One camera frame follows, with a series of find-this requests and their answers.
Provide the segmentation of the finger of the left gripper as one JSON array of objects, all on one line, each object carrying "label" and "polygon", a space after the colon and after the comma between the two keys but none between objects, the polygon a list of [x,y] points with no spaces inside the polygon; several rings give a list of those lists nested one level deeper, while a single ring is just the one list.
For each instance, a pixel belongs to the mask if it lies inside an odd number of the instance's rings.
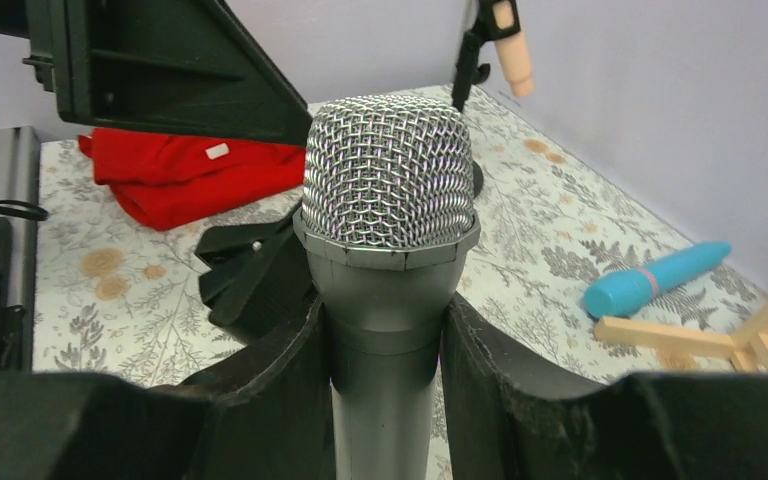
[{"label": "finger of the left gripper", "polygon": [[302,146],[306,101],[223,1],[29,1],[33,66],[68,123]]}]

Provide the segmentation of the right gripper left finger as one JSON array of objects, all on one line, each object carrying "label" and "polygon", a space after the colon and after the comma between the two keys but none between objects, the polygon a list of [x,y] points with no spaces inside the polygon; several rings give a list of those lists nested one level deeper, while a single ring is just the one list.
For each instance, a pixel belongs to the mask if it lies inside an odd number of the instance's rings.
[{"label": "right gripper left finger", "polygon": [[0,479],[331,479],[318,306],[174,386],[0,372]]}]

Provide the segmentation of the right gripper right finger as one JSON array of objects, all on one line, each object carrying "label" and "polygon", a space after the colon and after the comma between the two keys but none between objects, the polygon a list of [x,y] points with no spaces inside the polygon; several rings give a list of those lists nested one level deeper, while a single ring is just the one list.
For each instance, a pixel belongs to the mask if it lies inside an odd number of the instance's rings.
[{"label": "right gripper right finger", "polygon": [[448,306],[441,368],[457,479],[768,479],[768,374],[572,373]]}]

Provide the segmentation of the grey microphone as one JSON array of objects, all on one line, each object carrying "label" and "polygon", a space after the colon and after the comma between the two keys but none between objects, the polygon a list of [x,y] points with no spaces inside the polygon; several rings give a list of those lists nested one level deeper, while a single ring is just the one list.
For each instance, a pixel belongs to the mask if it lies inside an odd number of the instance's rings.
[{"label": "grey microphone", "polygon": [[333,338],[337,477],[424,478],[444,318],[481,231],[461,113],[415,95],[323,105],[294,229]]}]

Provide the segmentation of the black mic stand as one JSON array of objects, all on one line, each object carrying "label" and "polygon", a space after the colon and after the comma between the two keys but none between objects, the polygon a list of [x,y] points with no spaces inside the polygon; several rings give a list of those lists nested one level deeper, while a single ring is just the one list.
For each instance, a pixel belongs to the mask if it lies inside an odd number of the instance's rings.
[{"label": "black mic stand", "polygon": [[300,205],[271,223],[211,227],[196,246],[196,257],[208,266],[198,279],[208,321],[244,344],[303,321],[315,297],[293,230]]},{"label": "black mic stand", "polygon": [[480,0],[468,5],[476,6],[477,11],[472,25],[461,37],[451,91],[452,106],[461,113],[471,88],[485,82],[491,72],[488,63],[479,63],[481,48],[485,43],[507,40],[521,32],[515,1]]}]

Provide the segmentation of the beige microphone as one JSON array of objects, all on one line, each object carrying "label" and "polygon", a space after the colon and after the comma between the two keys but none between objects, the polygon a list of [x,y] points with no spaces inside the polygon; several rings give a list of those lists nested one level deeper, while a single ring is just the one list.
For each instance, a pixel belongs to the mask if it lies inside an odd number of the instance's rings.
[{"label": "beige microphone", "polygon": [[514,97],[526,96],[534,89],[533,68],[515,2],[496,1],[492,13],[495,26],[506,34],[494,41],[503,76]]}]

